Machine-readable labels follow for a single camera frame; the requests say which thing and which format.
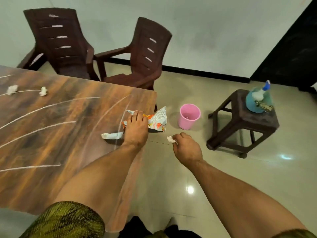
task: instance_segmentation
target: stool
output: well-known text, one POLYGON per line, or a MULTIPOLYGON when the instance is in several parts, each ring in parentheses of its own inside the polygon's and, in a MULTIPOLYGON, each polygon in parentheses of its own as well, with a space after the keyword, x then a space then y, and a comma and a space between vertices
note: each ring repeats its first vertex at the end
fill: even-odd
POLYGON ((240 152, 240 158, 246 158, 247 153, 256 147, 258 144, 266 140, 271 134, 273 134, 280 126, 275 114, 275 110, 266 113, 254 113, 248 110, 245 105, 245 98, 249 91, 244 89, 238 89, 212 114, 208 115, 208 118, 213 118, 212 136, 207 141, 207 148, 215 150, 218 147, 225 147, 234 149, 240 152), (231 109, 226 106, 231 102, 231 109), (220 110, 231 112, 231 121, 218 132, 218 112, 220 110), (247 129, 250 131, 252 144, 248 147, 238 144, 231 144, 225 140, 233 135, 240 129, 247 129), (262 133, 263 135, 255 140, 254 132, 262 133))

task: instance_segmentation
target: wood grain surface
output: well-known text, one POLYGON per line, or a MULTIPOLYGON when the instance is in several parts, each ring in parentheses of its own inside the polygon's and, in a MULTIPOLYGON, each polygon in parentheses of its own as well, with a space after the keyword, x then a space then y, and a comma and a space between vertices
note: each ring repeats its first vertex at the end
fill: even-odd
MULTIPOLYGON (((101 133, 122 131, 126 109, 152 114, 155 102, 154 91, 0 66, 0 207, 42 213, 75 173, 119 146, 101 133), (6 95, 14 84, 19 92, 6 95), (39 95, 43 86, 46 96, 39 95)), ((125 225, 140 165, 141 153, 106 224, 109 232, 125 225)))

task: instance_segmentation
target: white bottle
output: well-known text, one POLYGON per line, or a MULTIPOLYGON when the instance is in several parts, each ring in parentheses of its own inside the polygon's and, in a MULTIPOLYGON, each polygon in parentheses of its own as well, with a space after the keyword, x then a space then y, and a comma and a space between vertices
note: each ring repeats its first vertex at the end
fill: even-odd
POLYGON ((266 84, 263 88, 261 88, 260 90, 258 91, 255 91, 252 93, 252 98, 255 100, 255 101, 262 101, 264 99, 264 93, 270 89, 270 85, 271 85, 271 82, 269 80, 266 81, 266 84))

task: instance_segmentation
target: black pants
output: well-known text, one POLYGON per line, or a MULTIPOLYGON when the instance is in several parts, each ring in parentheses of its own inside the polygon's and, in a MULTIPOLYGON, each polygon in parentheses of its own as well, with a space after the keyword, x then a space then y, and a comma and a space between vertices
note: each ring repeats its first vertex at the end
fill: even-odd
MULTIPOLYGON (((177 225, 171 225, 164 230, 169 238, 188 237, 201 238, 199 235, 188 230, 179 230, 177 225)), ((123 228, 119 238, 144 238, 152 233, 149 232, 138 216, 134 216, 123 228)))

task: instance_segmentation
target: chair backrest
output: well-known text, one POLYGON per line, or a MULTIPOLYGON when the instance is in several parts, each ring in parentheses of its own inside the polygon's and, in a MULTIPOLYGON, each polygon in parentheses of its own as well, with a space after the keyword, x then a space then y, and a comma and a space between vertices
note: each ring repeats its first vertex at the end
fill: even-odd
POLYGON ((29 9, 24 15, 34 34, 35 47, 57 73, 65 66, 85 65, 88 43, 74 9, 29 9))
POLYGON ((172 34, 160 24, 139 17, 130 44, 131 69, 148 76, 162 64, 172 34))

